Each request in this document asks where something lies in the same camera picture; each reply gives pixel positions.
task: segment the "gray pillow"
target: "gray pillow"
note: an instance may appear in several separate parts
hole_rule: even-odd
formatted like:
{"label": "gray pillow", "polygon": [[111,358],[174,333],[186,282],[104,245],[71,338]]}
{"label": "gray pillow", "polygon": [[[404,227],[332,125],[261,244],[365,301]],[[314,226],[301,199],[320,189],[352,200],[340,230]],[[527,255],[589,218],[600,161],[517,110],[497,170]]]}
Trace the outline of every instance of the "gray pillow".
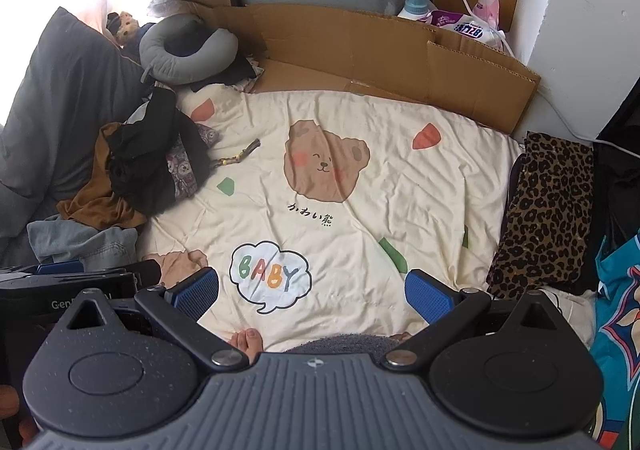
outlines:
{"label": "gray pillow", "polygon": [[216,30],[191,56],[174,56],[164,49],[170,38],[178,38],[198,17],[169,16],[151,27],[140,40],[140,62],[146,75],[170,85],[201,81],[225,70],[236,59],[238,38],[226,29]]}
{"label": "gray pillow", "polygon": [[98,130],[125,121],[145,92],[142,68],[58,8],[40,36],[0,132],[0,267],[41,204],[72,198],[91,177]]}

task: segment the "green printed shape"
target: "green printed shape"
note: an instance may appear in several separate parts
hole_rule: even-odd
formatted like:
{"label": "green printed shape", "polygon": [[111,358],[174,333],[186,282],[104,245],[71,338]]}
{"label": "green printed shape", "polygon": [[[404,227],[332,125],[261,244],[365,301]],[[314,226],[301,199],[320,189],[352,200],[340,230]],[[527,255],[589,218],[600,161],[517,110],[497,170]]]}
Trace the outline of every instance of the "green printed shape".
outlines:
{"label": "green printed shape", "polygon": [[222,179],[222,182],[220,182],[220,184],[218,185],[218,189],[223,194],[231,197],[231,195],[233,195],[234,192],[236,191],[236,183],[234,182],[233,179],[229,179],[228,177],[225,177],[224,179]]}
{"label": "green printed shape", "polygon": [[385,253],[394,263],[396,269],[398,270],[398,273],[407,273],[409,271],[409,268],[406,264],[406,259],[404,258],[404,256],[402,256],[402,253],[400,253],[396,248],[389,244],[389,241],[387,239],[382,238],[379,242],[379,245],[380,247],[382,247],[382,249],[385,250]]}
{"label": "green printed shape", "polygon": [[469,228],[465,224],[465,235],[462,237],[462,247],[469,249]]}

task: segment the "speech bubble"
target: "speech bubble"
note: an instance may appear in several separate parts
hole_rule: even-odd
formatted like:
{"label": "speech bubble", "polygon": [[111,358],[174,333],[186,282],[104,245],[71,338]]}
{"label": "speech bubble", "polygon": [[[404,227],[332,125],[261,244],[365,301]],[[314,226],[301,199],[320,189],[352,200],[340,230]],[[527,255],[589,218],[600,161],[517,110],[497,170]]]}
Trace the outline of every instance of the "speech bubble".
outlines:
{"label": "speech bubble", "polygon": [[270,240],[236,247],[229,278],[242,298],[262,306],[257,310],[262,315],[287,309],[311,291],[306,258],[295,251],[281,250]]}

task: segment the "triangular hole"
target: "triangular hole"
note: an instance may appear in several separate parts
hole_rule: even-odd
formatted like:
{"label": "triangular hole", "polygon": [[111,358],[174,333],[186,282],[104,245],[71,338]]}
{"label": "triangular hole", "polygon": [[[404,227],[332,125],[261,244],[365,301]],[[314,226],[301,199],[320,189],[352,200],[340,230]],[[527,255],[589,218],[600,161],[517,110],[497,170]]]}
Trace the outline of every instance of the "triangular hole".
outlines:
{"label": "triangular hole", "polygon": [[545,308],[540,304],[531,304],[520,324],[525,327],[533,327],[535,329],[547,329],[548,331],[556,330],[554,321],[549,318]]}
{"label": "triangular hole", "polygon": [[88,327],[101,327],[102,325],[104,325],[104,320],[97,306],[91,300],[87,300],[78,309],[68,328],[71,330],[86,329]]}

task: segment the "white wall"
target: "white wall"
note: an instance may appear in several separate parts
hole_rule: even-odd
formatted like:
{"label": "white wall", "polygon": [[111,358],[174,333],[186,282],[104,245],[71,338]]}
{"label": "white wall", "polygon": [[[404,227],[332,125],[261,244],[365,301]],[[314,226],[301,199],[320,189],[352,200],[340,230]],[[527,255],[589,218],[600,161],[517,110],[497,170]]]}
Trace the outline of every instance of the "white wall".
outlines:
{"label": "white wall", "polygon": [[[640,77],[640,0],[518,0],[514,18],[516,55],[572,128],[596,137]],[[573,138],[541,97],[514,136],[527,130]]]}

